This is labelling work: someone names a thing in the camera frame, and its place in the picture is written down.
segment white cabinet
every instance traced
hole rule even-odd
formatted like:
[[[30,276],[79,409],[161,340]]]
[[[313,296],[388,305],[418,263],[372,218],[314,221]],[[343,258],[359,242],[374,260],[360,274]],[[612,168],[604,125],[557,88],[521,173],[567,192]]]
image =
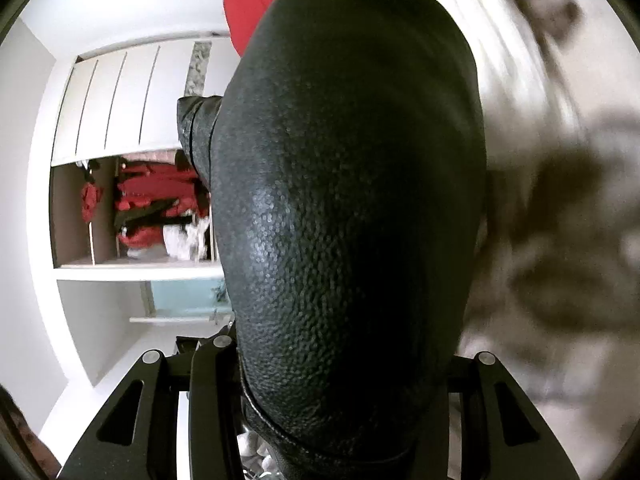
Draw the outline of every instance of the white cabinet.
[[[188,79],[197,93],[223,95],[239,61],[230,38],[210,38],[135,46],[77,63],[51,165],[180,148],[176,102]]]
[[[159,46],[142,117],[140,152],[180,147],[176,102],[184,96],[193,44],[193,40],[181,40]]]
[[[160,45],[137,46],[126,51],[120,81],[113,97],[105,154],[139,151],[142,116]]]
[[[124,61],[123,51],[100,56],[95,61],[94,77],[87,92],[78,133],[75,155],[79,159],[95,158],[106,148],[111,108]]]
[[[66,85],[65,98],[60,108],[58,127],[53,146],[54,165],[65,164],[79,160],[76,158],[78,135],[82,120],[84,102],[91,83],[97,59],[90,59],[77,63],[71,72],[71,78]]]

